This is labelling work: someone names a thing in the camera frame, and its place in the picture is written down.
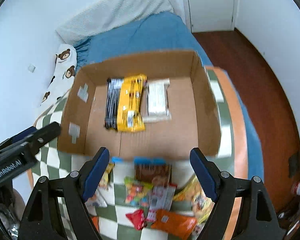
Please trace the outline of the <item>yellow long snack pack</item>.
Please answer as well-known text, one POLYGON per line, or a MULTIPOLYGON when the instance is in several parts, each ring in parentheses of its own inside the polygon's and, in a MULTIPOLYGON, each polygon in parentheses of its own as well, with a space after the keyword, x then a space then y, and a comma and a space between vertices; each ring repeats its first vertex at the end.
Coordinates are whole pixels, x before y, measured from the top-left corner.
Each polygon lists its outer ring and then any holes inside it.
POLYGON ((147 82, 144 74, 125 77, 120 89, 117 108, 117 130, 119 132, 142 132, 145 124, 140 113, 143 87, 147 82))

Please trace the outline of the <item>yellow chips bag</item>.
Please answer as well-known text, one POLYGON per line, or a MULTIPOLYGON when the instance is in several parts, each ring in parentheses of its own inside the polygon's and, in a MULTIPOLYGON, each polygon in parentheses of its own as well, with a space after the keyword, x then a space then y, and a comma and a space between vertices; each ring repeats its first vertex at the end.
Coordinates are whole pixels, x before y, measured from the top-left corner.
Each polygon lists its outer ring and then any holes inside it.
POLYGON ((174 202, 191 202, 192 211, 198 222, 206 222, 214 206, 213 201, 208 198, 202 189, 198 178, 193 175, 186 186, 173 197, 174 202))

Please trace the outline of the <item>small red snack pack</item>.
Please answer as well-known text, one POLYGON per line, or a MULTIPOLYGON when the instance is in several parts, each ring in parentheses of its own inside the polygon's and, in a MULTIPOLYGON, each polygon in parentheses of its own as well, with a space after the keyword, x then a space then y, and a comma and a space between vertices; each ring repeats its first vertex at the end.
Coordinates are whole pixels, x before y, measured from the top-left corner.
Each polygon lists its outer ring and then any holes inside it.
POLYGON ((140 231, 147 226, 143 209, 138 209, 133 213, 127 213, 125 216, 133 224, 136 230, 140 231))

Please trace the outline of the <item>black long snack pack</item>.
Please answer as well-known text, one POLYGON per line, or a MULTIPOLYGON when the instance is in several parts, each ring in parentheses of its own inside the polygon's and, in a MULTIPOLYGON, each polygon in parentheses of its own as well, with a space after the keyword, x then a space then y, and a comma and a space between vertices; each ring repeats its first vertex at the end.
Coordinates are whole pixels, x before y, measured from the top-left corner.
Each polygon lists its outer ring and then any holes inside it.
POLYGON ((107 100, 104 126, 106 129, 117 130, 117 111, 123 79, 107 79, 107 100))

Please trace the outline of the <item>brown red snack pack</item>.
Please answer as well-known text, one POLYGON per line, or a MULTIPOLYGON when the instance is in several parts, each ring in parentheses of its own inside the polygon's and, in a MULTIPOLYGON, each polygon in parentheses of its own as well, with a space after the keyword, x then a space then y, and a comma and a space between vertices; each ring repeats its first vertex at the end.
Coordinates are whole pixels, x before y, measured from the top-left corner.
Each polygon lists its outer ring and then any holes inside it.
POLYGON ((171 172, 170 164, 135 164, 135 179, 154 186, 167 186, 171 172))

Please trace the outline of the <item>bear print long pillow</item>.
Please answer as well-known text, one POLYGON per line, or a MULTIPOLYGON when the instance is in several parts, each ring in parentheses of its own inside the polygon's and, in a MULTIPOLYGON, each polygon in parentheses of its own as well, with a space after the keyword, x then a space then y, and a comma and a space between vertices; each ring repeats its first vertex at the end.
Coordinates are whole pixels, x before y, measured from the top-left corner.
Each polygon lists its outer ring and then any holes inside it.
POLYGON ((55 71, 43 96, 40 109, 46 110, 55 104, 72 87, 76 67, 77 52, 75 48, 69 44, 61 44, 56 54, 55 71))

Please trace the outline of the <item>white cookie snack bag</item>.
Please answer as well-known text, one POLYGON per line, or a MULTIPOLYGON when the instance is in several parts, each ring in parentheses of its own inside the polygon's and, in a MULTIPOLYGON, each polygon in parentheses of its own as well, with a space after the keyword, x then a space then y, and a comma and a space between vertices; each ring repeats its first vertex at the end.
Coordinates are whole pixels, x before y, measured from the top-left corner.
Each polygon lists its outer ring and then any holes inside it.
POLYGON ((87 207, 94 206, 106 208, 108 206, 106 200, 98 189, 95 191, 94 195, 87 200, 85 204, 87 207))

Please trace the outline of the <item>red white stick pack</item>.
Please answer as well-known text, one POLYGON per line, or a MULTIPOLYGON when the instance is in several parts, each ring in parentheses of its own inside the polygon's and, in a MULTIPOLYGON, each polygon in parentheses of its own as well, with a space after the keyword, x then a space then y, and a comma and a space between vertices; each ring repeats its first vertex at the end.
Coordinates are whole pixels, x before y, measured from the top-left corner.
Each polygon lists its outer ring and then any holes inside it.
POLYGON ((148 222, 155 222, 156 212, 160 209, 170 211, 172 206, 173 197, 175 189, 177 186, 175 184, 164 186, 155 186, 153 187, 149 210, 147 213, 146 220, 148 222))

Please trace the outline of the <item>white dotted pillow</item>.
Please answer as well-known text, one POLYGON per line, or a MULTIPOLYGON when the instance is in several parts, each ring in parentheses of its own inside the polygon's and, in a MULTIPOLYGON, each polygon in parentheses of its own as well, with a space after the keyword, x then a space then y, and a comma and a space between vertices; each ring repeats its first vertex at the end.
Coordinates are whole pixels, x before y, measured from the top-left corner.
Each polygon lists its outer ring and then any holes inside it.
POLYGON ((56 32, 65 43, 73 45, 161 12, 180 15, 177 0, 99 0, 59 25, 56 32))

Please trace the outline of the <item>white door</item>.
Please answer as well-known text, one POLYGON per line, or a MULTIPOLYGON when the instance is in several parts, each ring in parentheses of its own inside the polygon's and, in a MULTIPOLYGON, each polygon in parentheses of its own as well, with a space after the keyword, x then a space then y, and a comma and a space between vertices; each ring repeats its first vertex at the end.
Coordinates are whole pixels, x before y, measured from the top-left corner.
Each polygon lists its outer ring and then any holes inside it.
POLYGON ((235 0, 188 0, 193 33, 231 30, 235 0))

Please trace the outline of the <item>colourful candy balls bag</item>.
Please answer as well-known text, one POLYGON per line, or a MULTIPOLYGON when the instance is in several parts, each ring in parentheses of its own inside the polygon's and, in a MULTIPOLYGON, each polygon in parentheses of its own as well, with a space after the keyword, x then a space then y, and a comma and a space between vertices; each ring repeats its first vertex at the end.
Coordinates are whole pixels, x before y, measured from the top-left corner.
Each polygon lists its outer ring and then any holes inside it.
POLYGON ((149 207, 153 185, 131 177, 124 178, 126 187, 125 203, 134 207, 149 207))

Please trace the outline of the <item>blue bed sheet mattress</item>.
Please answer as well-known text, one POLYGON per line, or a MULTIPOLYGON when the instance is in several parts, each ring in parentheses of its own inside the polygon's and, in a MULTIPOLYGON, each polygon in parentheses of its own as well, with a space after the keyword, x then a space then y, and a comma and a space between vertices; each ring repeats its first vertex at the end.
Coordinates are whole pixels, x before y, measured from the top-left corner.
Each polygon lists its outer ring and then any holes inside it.
MULTIPOLYGON (((203 65, 213 65, 210 60, 212 53, 206 53, 203 41, 198 41, 182 19, 171 12, 154 14, 104 33, 88 36, 76 42, 74 48, 77 51, 76 74, 88 64, 156 50, 194 50, 200 56, 203 65)), ((225 70, 222 72, 236 92, 243 114, 248 148, 248 179, 259 176, 264 181, 263 155, 258 133, 228 73, 225 70)))

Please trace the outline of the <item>white wafer snack pack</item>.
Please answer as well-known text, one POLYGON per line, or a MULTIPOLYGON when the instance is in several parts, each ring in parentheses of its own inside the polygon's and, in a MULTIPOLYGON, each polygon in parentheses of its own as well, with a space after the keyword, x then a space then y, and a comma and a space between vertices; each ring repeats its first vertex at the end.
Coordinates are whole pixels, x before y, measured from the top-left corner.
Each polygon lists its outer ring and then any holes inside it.
POLYGON ((142 120, 146 124, 171 120, 168 104, 169 79, 149 81, 143 89, 145 107, 142 110, 142 120))

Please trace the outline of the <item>panda yellow snack bag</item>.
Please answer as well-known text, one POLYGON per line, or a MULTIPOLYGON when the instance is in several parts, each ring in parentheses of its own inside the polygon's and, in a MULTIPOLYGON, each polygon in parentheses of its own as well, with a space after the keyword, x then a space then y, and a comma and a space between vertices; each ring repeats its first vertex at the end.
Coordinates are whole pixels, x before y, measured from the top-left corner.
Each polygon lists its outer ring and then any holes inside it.
POLYGON ((109 163, 106 167, 106 170, 103 173, 103 176, 99 182, 98 187, 101 189, 104 189, 106 191, 108 191, 109 188, 109 181, 110 181, 110 173, 113 170, 115 164, 113 163, 109 163))

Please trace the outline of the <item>orange snack pack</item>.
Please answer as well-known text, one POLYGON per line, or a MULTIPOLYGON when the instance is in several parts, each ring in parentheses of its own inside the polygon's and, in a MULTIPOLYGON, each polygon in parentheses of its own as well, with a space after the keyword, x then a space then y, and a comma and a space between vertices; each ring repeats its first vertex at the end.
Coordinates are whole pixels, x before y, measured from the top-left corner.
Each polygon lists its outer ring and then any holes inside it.
POLYGON ((97 217, 97 216, 91 216, 91 220, 93 222, 94 227, 99 232, 100 231, 100 228, 99 228, 99 217, 97 217))
POLYGON ((180 239, 188 239, 196 224, 195 217, 159 209, 156 211, 155 222, 151 224, 151 229, 164 231, 180 239))

